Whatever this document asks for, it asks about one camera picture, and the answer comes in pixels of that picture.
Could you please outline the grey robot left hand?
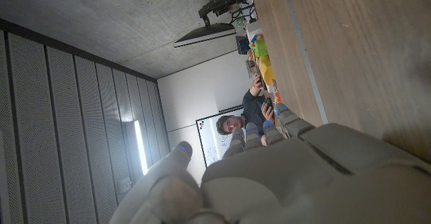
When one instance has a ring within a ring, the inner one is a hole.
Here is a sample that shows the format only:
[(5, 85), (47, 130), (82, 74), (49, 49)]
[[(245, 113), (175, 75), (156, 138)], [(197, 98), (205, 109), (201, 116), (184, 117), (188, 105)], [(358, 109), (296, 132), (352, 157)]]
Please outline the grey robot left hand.
[(430, 164), (384, 141), (330, 123), (315, 127), (283, 104), (286, 134), (263, 123), (234, 131), (200, 182), (189, 143), (153, 165), (112, 223), (429, 223)]

